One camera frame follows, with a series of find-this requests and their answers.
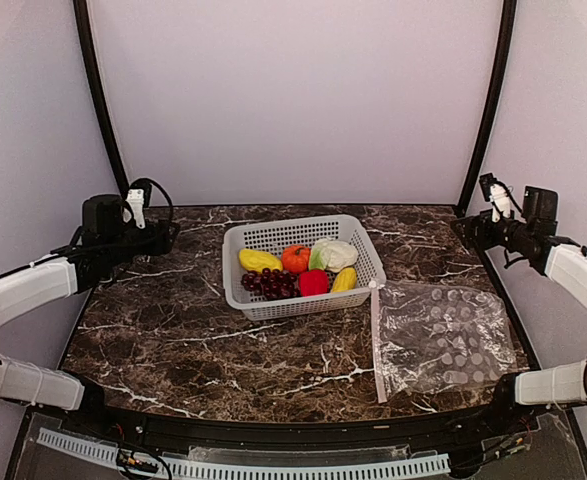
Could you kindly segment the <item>clear zip top bag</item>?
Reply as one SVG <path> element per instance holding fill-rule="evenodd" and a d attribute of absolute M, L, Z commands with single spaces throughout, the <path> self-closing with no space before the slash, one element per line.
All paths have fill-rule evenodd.
<path fill-rule="evenodd" d="M 506 307 L 471 287 L 373 279 L 377 399 L 483 390 L 518 371 Z"/>

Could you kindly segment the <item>white plastic basket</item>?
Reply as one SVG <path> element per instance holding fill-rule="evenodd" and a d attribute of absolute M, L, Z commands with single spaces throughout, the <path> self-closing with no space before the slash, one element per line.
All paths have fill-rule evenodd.
<path fill-rule="evenodd" d="M 252 249 L 279 256 L 293 244 L 312 246 L 321 238 L 345 241 L 358 251 L 354 265 L 357 284 L 342 293 L 327 293 L 310 297 L 267 300 L 249 292 L 241 285 L 245 270 L 239 261 L 239 252 Z M 222 246 L 223 287 L 229 306 L 240 310 L 252 321 L 314 314 L 357 307 L 369 297 L 369 283 L 386 281 L 382 261 L 358 219 L 351 215 L 328 215 L 294 218 L 281 221 L 253 223 L 233 227 L 224 235 Z"/>

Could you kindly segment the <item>orange toy pumpkin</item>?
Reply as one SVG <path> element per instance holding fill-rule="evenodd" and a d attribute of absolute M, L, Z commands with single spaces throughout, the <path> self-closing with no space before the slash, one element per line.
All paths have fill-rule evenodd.
<path fill-rule="evenodd" d="M 301 274 L 308 270 L 311 249 L 303 245 L 291 245 L 287 247 L 281 257 L 283 269 L 293 273 Z"/>

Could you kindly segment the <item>white toy cauliflower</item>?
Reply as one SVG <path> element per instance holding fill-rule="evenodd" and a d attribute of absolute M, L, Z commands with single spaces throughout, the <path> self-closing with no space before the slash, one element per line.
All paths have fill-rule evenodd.
<path fill-rule="evenodd" d="M 351 244 L 330 238 L 319 239 L 311 248 L 309 270 L 339 273 L 358 260 L 358 250 Z"/>

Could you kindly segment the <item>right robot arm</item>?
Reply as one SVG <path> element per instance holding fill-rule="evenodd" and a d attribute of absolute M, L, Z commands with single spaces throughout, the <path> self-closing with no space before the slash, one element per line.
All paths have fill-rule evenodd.
<path fill-rule="evenodd" d="M 587 247 L 558 236 L 558 194 L 525 188 L 523 204 L 513 201 L 506 185 L 487 178 L 482 187 L 491 208 L 460 218 L 452 229 L 467 248 L 486 251 L 501 247 L 526 261 L 542 276 L 562 287 L 587 311 Z M 500 382 L 494 402 L 483 413 L 483 424 L 494 434 L 507 432 L 522 416 L 522 406 L 587 405 L 587 357 L 579 362 L 510 375 Z"/>

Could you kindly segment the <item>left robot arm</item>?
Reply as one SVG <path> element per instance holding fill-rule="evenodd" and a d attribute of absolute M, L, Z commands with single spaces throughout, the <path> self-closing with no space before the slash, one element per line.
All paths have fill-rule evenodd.
<path fill-rule="evenodd" d="M 179 226 L 172 215 L 148 220 L 147 193 L 98 195 L 82 205 L 82 223 L 71 241 L 44 257 L 0 275 L 0 328 L 53 301 L 110 281 L 115 270 L 140 256 L 172 250 Z M 0 399 L 74 411 L 93 436 L 114 427 L 113 412 L 90 397 L 87 381 L 0 354 Z"/>

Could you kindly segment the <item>yellow toy fruit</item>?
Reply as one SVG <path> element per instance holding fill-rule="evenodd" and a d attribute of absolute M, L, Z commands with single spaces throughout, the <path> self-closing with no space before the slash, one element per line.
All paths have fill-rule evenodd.
<path fill-rule="evenodd" d="M 341 293 L 352 290 L 357 285 L 357 272 L 354 267 L 346 267 L 342 269 L 335 277 L 331 292 Z"/>
<path fill-rule="evenodd" d="M 283 270 L 280 258 L 265 251 L 242 249 L 239 251 L 238 259 L 240 265 L 246 271 L 261 273 L 264 269 Z"/>

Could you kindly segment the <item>dark red toy grapes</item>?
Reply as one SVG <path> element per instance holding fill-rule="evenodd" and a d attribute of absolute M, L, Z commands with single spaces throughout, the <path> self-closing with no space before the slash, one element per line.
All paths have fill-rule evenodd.
<path fill-rule="evenodd" d="M 246 291 L 262 295 L 268 301 L 301 296 L 297 275 L 278 269 L 249 271 L 242 276 L 241 285 Z"/>

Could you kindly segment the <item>red toy bell pepper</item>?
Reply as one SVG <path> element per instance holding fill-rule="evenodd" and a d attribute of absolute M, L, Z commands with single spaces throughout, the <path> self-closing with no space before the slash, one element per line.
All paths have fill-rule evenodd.
<path fill-rule="evenodd" d="M 329 292 L 329 277 L 324 270 L 313 269 L 302 273 L 298 280 L 303 297 L 323 295 Z"/>

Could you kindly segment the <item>black front rail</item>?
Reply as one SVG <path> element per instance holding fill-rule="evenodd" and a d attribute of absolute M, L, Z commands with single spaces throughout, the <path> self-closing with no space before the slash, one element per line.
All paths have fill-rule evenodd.
<path fill-rule="evenodd" d="M 64 414 L 50 408 L 29 408 L 21 434 L 37 422 L 55 429 L 129 443 L 154 453 L 185 453 L 193 447 L 271 451 L 337 450 L 407 445 L 412 451 L 477 451 L 483 441 L 500 434 L 523 433 L 539 446 L 579 445 L 579 429 L 572 412 L 535 412 L 512 417 L 501 430 L 488 427 L 483 407 L 413 417 L 338 423 L 251 423 L 188 419 L 107 407 L 98 418 Z"/>

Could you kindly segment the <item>right black frame post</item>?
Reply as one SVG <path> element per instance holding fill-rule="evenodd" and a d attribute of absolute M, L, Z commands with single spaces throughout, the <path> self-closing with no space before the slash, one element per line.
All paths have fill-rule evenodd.
<path fill-rule="evenodd" d="M 496 41 L 496 49 L 480 119 L 476 140 L 471 153 L 469 166 L 462 185 L 462 190 L 454 208 L 458 217 L 463 217 L 469 209 L 473 191 L 485 159 L 491 137 L 497 109 L 502 93 L 504 78 L 511 48 L 513 30 L 516 19 L 517 1 L 504 0 Z"/>

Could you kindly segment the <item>black frame post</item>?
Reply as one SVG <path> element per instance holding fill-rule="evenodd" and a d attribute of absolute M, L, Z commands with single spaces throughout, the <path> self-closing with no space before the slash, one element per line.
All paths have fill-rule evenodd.
<path fill-rule="evenodd" d="M 108 164 L 118 192 L 125 195 L 129 188 L 129 179 L 118 148 L 102 84 L 89 14 L 89 4 L 86 0 L 73 0 L 72 4 L 85 75 Z"/>
<path fill-rule="evenodd" d="M 517 1 L 504 0 L 496 41 L 496 49 L 480 119 L 476 140 L 471 153 L 469 166 L 462 185 L 462 190 L 454 208 L 458 217 L 463 217 L 469 209 L 473 191 L 485 159 L 491 137 L 497 109 L 502 93 L 504 78 L 511 48 L 513 30 L 516 19 Z"/>

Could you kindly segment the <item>left black frame post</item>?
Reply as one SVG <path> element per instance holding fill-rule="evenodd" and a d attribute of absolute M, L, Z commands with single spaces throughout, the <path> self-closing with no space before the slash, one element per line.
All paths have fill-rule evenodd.
<path fill-rule="evenodd" d="M 118 192 L 125 195 L 129 188 L 129 179 L 118 148 L 102 84 L 89 14 L 89 4 L 86 0 L 73 0 L 72 4 L 85 75 L 108 164 Z"/>

